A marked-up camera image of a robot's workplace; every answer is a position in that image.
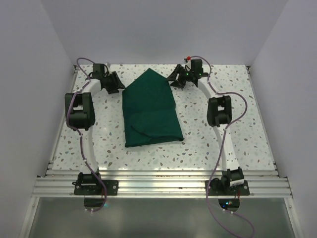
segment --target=wall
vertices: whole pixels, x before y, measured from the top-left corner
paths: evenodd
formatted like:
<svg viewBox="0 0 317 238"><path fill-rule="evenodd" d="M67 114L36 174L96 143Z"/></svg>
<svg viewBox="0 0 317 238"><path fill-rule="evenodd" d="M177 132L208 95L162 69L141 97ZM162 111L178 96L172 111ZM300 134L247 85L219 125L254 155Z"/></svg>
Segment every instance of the wall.
<svg viewBox="0 0 317 238"><path fill-rule="evenodd" d="M18 236L73 66L39 0L0 1L0 237Z"/></svg>
<svg viewBox="0 0 317 238"><path fill-rule="evenodd" d="M73 63L251 65L287 0L42 0Z"/></svg>
<svg viewBox="0 0 317 238"><path fill-rule="evenodd" d="M316 237L317 1L289 0L251 67L277 167L306 237Z"/></svg>

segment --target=power cord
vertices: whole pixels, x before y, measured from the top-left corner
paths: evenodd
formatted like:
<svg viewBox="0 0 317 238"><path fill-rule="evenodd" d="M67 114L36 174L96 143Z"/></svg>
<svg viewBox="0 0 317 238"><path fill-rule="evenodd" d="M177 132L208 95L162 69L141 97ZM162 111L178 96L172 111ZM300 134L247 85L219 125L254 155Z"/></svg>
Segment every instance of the power cord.
<svg viewBox="0 0 317 238"><path fill-rule="evenodd" d="M98 212L100 209L102 209L102 208L104 207L104 205L105 205L105 203L106 203L106 199L107 199L107 188L106 188L104 182L102 181L102 179L95 173L95 171L93 171L93 169L92 169L92 168L90 167L90 165L87 163L87 159L85 158L85 155L84 155L84 149L83 149L83 135L82 135L82 133L80 132L79 129L77 129L77 128L75 128L75 127L73 127L73 126L71 126L71 125L69 124L69 116L70 116L70 112L71 112L71 110L72 110L72 108L73 108L73 105L74 105L74 102L75 102L75 98L76 98L77 94L81 93L81 92L87 87L87 85L90 83L90 80L91 80L91 78L90 78L91 73L87 74L87 73L85 72L85 70L80 66L79 60L87 60L87 61L89 61L89 62L91 62L91 63L95 63L95 62L93 62L92 60L87 59L87 58L78 58L77 61L76 61L78 67L80 68L80 70L83 71L83 73L86 75L88 82L86 82L86 83L84 84L84 86L83 86L80 90L78 90L77 92L75 92L74 95L73 95L73 97L71 98L70 105L69 105L69 108L68 108L68 111L67 111L67 115L66 115L66 125L67 125L69 128L71 128L71 129L73 129L73 130L75 130L75 131L78 132L78 134L79 134L79 144L80 144L80 154L81 154L81 156L82 156L82 158L83 158L83 160L84 160L84 163L85 163L85 165L87 166L87 168L90 170L90 172L96 177L96 179L98 180L98 182L102 185L103 191L105 192L105 198L104 198L103 203L101 204L101 206L100 206L99 208L95 209L95 210L94 210L93 208L91 209L91 212Z"/></svg>
<svg viewBox="0 0 317 238"><path fill-rule="evenodd" d="M205 62L208 64L208 66L209 66L209 68L210 68L210 71L209 71L209 74L208 74L208 76L207 76L207 82L208 82L209 87L212 89L212 91L213 91L214 93L216 93L217 95L225 95L225 94L234 94L234 95L237 95L237 96L239 96L240 98L242 98L242 100L244 101L244 104L245 104L245 109L244 109L243 113L242 113L237 119L235 119L235 120L233 120L232 122L230 122L230 123L225 127L225 129L224 129L223 138L222 138L221 147L220 147L220 152L219 152L219 156L218 156L218 160L217 160L217 162L216 162L216 166L214 167L214 169L213 169L213 171L212 171L212 173L211 173L211 176L210 176L209 181L208 181L208 186L207 186L207 189L206 189L206 202L207 202L207 206L208 206L208 209L209 209L209 211L210 211L212 217L214 218L214 220L215 220L222 228L224 228L227 232L229 232L229 233L232 234L233 236L235 236L235 237L237 237L237 238L244 238L244 237L242 237L242 236L236 234L234 231L230 230L229 228L227 228L227 227L226 227L224 224L222 224L222 223L220 222L220 220L215 216L213 210L211 209L211 205L210 205L210 203L209 203L208 194L209 194L209 189L210 189L212 177L213 177L214 173L216 172L216 169L217 169L217 167L218 167L218 165L219 165L219 162L220 162L220 159L221 159L221 155L222 155L222 151L223 151L223 147L224 147L224 140L225 140L226 134L227 134L227 129L228 129L233 123L235 123L235 122L237 122L238 120L240 120L240 119L246 114L247 109L248 109L248 103L247 103L247 100L246 100L241 94L239 94L239 93L236 93L236 92L225 92L225 93L217 92L217 91L215 90L215 88L212 86L212 84L210 83L210 75L211 75L211 65L210 65L210 63L209 63L205 58L203 58L203 57L201 57L201 56L191 56L191 58L200 58L200 59L202 59L203 61L205 61ZM240 217L240 218L242 218L243 220L245 220L247 223L249 223L249 225L250 225L251 228L252 228L252 234L251 234L250 238L253 238L253 237L254 237L255 232L256 232L256 231L255 231L255 228L254 228L253 224L252 224L246 217L244 217L244 216L242 216L242 215L240 215L240 214L237 214L237 213L232 213L232 212L230 212L230 211L228 211L228 210L225 210L225 209L223 209L223 210L226 211L226 212L228 212L228 213L230 213L230 214L233 214L233 215L235 215L235 216L237 216L237 217Z"/></svg>

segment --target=purple cable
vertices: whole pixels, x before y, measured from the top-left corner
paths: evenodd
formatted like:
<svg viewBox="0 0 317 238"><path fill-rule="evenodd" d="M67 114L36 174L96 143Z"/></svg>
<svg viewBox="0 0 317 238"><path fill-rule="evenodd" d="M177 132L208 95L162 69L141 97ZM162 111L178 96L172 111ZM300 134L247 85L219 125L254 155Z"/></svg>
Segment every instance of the purple cable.
<svg viewBox="0 0 317 238"><path fill-rule="evenodd" d="M88 167L88 169L91 171L91 173L96 177L96 179L99 181L99 183L100 183L100 184L103 186L103 188L104 188L105 198L104 198L104 201L103 201L102 205L101 205L99 208L97 208L96 210L93 210L93 209L92 209L92 212L98 212L100 209L102 209L102 208L104 207L104 205L105 205L105 203L106 203L106 199L107 199L107 188L106 188L104 182L101 180L101 178L93 171L93 169L92 169L92 168L90 167L90 165L87 163L87 160L86 160L85 155L84 155L84 150L83 150L83 136L82 136L82 133L80 132L79 129L77 129L77 128L71 126L71 125L69 125L69 116L70 116L70 112L71 112L71 110L72 110L72 108L73 108L73 105L74 105L74 102L75 102L75 98L76 98L77 94L78 94L78 93L81 93L81 92L87 87L87 85L90 83L90 77L89 77L89 75L85 72L85 70L80 66L79 60L87 60L87 61L90 61L91 63L95 63L95 62L93 62L92 60L87 59L87 58L78 58L78 59L77 59L77 65L78 65L78 67L81 69L81 71L83 71L83 73L87 76L88 82L86 82L86 83L84 84L84 86L83 86L79 91L75 92L74 95L73 95L73 97L71 98L70 105L69 105L69 108L68 108L68 111L67 111L67 115L66 115L66 125L67 125L69 128L71 128L71 129L73 129L73 130L75 130L75 131L78 132L78 134L79 134L79 144L80 144L80 153L81 153L81 156L82 156L82 158L83 158L83 160L84 160L86 166Z"/></svg>
<svg viewBox="0 0 317 238"><path fill-rule="evenodd" d="M212 173L211 173L211 176L210 176L209 181L208 181L207 190L206 190L206 202L207 202L207 206L208 206L208 209L209 209L209 211L210 211L212 217L214 218L214 220L215 220L222 228L224 228L227 232L229 232L229 233L232 234L233 236L238 237L238 238L243 238L242 236L235 234L232 230L230 230L230 229L228 229L227 227L225 227L225 226L220 222L220 220L218 220L218 218L215 216L215 214L213 213L213 211L212 211L212 209L211 209L211 206L210 206L210 203L209 203L209 199L208 199L208 194L209 194L209 189L210 189L210 187L211 187L212 177L213 177L214 173L216 172L216 169L217 169L218 164L219 164L220 159L221 159L221 155L222 155L222 151L223 151L223 147L224 147L224 140L225 140L225 137L226 137L226 134L227 134L227 129L228 129L229 126L231 126L233 123L235 123L235 122L237 122L238 120L240 120L240 119L246 114L247 109L248 109L248 103L247 103L247 100L246 100L241 94L239 94L239 93L236 93L236 92L218 93L218 92L215 90L215 88L212 86L212 84L210 83L210 81L209 81L210 75L211 75L211 65L210 65L210 63L209 63L206 59L204 59L203 57L201 57L201 56L191 56L191 58L200 58L200 59L202 59L203 61L205 61L205 62L208 64L208 66L209 66L209 68L210 68L210 71L209 71L209 74L208 74L208 76L207 76L207 82L208 82L208 85L210 86L210 88L213 90L214 93L216 93L216 94L218 94L218 95L225 95L225 94L234 94L234 95L237 95L237 96L239 96L240 98L242 98L242 100L244 101L244 104L245 104L245 109L244 109L243 113L242 113L237 119L235 119L235 120L233 120L232 122L230 122L230 123L225 127L225 129L224 129L223 138L222 138L221 147L220 147L220 152L219 152L219 156L218 156L218 160L217 160L216 166L214 167L214 169L213 169L213 171L212 171ZM255 232L256 232L256 231L255 231L255 228L254 228L254 226L253 226L253 224L252 224L247 218L245 218L244 216L242 216L242 215L240 215L240 214L237 214L237 213L233 213L233 214L234 214L235 216L237 216L237 217L242 218L243 220L245 220L247 223L250 224L250 226L251 226L251 228L252 228L252 234L251 234L250 238L253 238L254 235L255 235Z"/></svg>

